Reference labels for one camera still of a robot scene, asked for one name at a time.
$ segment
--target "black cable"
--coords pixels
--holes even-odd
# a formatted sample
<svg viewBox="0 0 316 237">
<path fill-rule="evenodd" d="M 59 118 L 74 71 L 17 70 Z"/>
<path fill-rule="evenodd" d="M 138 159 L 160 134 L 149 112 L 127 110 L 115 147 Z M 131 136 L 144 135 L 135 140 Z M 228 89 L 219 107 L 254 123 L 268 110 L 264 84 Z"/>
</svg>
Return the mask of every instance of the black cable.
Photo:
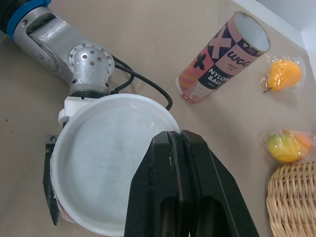
<svg viewBox="0 0 316 237">
<path fill-rule="evenodd" d="M 116 57 L 113 56 L 113 55 L 112 55 L 112 57 L 113 57 L 113 59 L 114 59 L 115 62 L 117 62 L 117 63 L 121 64 L 122 66 L 126 67 L 127 69 L 133 71 L 133 70 L 132 70 L 126 63 L 124 63 L 123 61 L 119 60 L 118 58 L 116 58 Z M 110 94 L 111 94 L 111 95 L 113 95 L 113 94 L 118 94 L 120 90 L 123 90 L 125 87 L 129 86 L 129 85 L 133 82 L 133 80 L 134 80 L 134 75 L 131 74 L 131 75 L 130 75 L 130 78 L 128 79 L 127 82 L 125 82 L 124 84 L 122 84 L 122 85 L 118 86 L 117 88 L 115 88 L 113 91 L 111 91 Z"/>
<path fill-rule="evenodd" d="M 126 73 L 129 73 L 131 74 L 131 76 L 135 76 L 137 78 L 139 78 L 140 80 L 142 80 L 143 82 L 147 83 L 148 85 L 152 86 L 153 88 L 155 88 L 157 91 L 159 91 L 168 101 L 168 105 L 165 107 L 167 110 L 170 110 L 171 107 L 172 107 L 172 99 L 170 97 L 170 95 L 165 92 L 160 86 L 158 86 L 157 84 L 153 83 L 151 80 L 147 79 L 146 77 L 143 77 L 142 75 L 134 72 L 133 70 L 130 70 L 129 68 L 127 67 L 124 67 L 123 64 L 122 66 L 121 65 L 118 65 L 118 64 L 115 64 L 115 67 L 126 72 Z"/>
</svg>

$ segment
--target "yellow pear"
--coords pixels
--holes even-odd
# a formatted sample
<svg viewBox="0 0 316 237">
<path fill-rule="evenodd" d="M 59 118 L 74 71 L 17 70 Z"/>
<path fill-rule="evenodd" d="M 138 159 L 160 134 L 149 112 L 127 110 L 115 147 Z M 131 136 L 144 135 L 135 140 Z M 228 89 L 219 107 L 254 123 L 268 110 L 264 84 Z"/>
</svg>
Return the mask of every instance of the yellow pear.
<svg viewBox="0 0 316 237">
<path fill-rule="evenodd" d="M 294 86 L 302 79 L 302 70 L 290 60 L 273 62 L 269 70 L 268 88 L 273 91 Z"/>
</svg>

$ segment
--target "white bowl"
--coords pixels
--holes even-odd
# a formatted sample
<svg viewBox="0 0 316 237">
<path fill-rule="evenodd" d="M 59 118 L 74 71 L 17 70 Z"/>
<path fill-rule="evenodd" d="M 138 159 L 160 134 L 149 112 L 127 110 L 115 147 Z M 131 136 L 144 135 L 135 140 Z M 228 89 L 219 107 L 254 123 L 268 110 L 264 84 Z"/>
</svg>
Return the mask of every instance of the white bowl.
<svg viewBox="0 0 316 237">
<path fill-rule="evenodd" d="M 64 127 L 52 155 L 52 183 L 66 212 L 101 235 L 124 235 L 130 182 L 151 139 L 180 132 L 157 102 L 134 94 L 100 98 Z"/>
</svg>

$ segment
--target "blue ring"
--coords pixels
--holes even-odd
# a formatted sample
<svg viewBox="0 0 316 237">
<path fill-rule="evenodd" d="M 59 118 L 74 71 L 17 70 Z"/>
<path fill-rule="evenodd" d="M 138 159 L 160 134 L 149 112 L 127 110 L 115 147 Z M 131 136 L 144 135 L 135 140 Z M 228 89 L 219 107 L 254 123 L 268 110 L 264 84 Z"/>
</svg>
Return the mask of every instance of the blue ring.
<svg viewBox="0 0 316 237">
<path fill-rule="evenodd" d="M 19 24 L 21 19 L 28 14 L 33 9 L 39 6 L 48 6 L 51 0 L 32 0 L 27 2 L 26 4 L 22 5 L 17 11 L 11 16 L 8 25 L 6 27 L 6 34 L 12 38 L 15 32 L 16 26 Z"/>
</svg>

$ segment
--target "table surface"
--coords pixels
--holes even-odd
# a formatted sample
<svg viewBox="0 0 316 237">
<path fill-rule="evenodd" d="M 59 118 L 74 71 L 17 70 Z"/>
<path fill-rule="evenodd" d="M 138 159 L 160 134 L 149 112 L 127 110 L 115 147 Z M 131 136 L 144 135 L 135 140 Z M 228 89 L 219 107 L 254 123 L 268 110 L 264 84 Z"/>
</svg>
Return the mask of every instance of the table surface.
<svg viewBox="0 0 316 237">
<path fill-rule="evenodd" d="M 259 141 L 274 128 L 316 132 L 316 84 L 306 52 L 262 23 L 271 40 L 270 53 L 306 61 L 304 87 L 295 93 L 261 93 L 266 61 L 261 57 L 193 105 L 179 96 L 174 80 L 233 12 L 243 10 L 240 6 L 230 0 L 54 0 L 50 8 L 171 95 L 170 112 L 180 128 L 207 141 L 236 179 L 260 236 L 272 236 L 265 200 L 267 183 L 280 164 Z M 10 39 L 1 44 L 0 55 L 0 236 L 98 236 L 62 220 L 53 226 L 42 189 L 45 138 L 61 130 L 57 117 L 68 86 Z M 111 86 L 126 78 L 116 70 Z M 137 79 L 123 92 L 166 105 L 158 92 Z"/>
</svg>

